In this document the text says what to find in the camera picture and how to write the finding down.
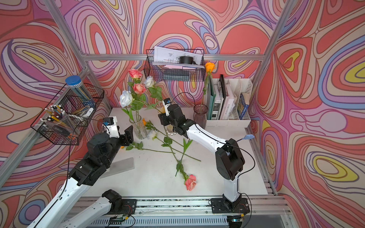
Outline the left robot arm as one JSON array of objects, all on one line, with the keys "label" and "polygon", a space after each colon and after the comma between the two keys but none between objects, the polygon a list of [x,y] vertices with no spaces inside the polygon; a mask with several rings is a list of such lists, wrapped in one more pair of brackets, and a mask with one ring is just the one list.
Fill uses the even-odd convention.
[{"label": "left robot arm", "polygon": [[125,209],[122,196],[107,190],[91,206],[65,221],[76,202],[111,167],[122,146],[134,141],[133,127],[129,126],[122,135],[118,126],[94,135],[87,143],[87,153],[68,174],[61,190],[45,209],[29,225],[31,228],[85,228],[94,220],[108,213],[119,213]]}]

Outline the small pink rosebud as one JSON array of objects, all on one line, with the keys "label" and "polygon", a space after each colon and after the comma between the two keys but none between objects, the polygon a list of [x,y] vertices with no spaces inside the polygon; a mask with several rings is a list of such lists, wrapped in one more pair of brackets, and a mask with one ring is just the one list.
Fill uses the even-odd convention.
[{"label": "small pink rosebud", "polygon": [[133,110],[132,109],[128,109],[128,108],[122,108],[122,111],[128,115],[130,121],[132,121],[132,123],[134,122],[134,116],[133,116]]}]

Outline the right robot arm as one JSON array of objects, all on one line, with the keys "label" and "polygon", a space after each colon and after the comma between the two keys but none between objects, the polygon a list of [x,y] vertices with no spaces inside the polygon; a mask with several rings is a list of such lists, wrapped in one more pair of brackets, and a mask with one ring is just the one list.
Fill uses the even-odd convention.
[{"label": "right robot arm", "polygon": [[179,105],[169,99],[163,101],[164,113],[158,117],[163,126],[172,125],[173,131],[193,140],[215,155],[216,168],[224,178],[223,202],[226,208],[236,207],[240,200],[238,176],[243,171],[245,159],[234,139],[224,140],[207,132],[195,121],[187,119]]}]

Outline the pink rose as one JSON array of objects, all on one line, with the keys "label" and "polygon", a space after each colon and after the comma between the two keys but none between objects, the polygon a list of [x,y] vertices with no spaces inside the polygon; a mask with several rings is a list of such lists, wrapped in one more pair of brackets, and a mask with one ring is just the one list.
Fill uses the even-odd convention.
[{"label": "pink rose", "polygon": [[175,161],[175,172],[174,172],[174,177],[179,177],[181,178],[181,180],[183,181],[183,184],[186,188],[187,191],[192,191],[195,187],[196,187],[196,184],[197,184],[197,177],[194,175],[194,174],[189,174],[186,170],[185,170],[185,167],[184,167],[184,171],[186,172],[186,174],[188,175],[188,179],[187,180],[184,180],[182,175],[181,174],[177,174],[176,175],[176,165],[177,165],[177,162]]},{"label": "pink rose", "polygon": [[136,116],[139,115],[139,110],[144,107],[144,101],[146,101],[145,88],[143,84],[135,84],[133,86],[133,110],[136,112]]},{"label": "pink rose", "polygon": [[128,74],[131,78],[131,82],[128,82],[128,85],[130,87],[134,86],[135,84],[141,84],[141,80],[142,80],[142,72],[137,70],[137,69],[130,69],[128,70]]}]

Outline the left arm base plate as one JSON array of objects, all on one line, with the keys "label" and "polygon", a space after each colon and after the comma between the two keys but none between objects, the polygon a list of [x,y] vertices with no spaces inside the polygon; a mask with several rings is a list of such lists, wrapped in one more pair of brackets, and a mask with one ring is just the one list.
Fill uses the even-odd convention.
[{"label": "left arm base plate", "polygon": [[117,199],[112,203],[110,212],[113,214],[133,215],[136,211],[136,199]]}]

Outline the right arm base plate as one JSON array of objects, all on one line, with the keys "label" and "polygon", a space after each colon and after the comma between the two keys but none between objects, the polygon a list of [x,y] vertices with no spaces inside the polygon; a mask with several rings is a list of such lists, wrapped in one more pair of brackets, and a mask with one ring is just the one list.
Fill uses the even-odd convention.
[{"label": "right arm base plate", "polygon": [[239,197],[234,202],[229,201],[225,197],[212,198],[208,202],[213,214],[239,213],[246,215],[251,212],[248,199],[243,197]]}]

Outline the orange rose tall stem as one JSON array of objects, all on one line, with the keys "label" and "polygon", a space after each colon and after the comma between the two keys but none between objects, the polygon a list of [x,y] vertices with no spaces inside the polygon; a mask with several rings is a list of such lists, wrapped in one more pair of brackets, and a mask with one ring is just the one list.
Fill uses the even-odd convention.
[{"label": "orange rose tall stem", "polygon": [[205,80],[204,80],[203,97],[202,97],[202,100],[201,100],[201,104],[203,104],[203,102],[204,102],[204,97],[207,93],[208,84],[210,82],[210,79],[212,78],[212,72],[215,70],[215,68],[216,68],[215,64],[212,63],[212,62],[207,62],[205,64],[206,77],[205,77]]}]

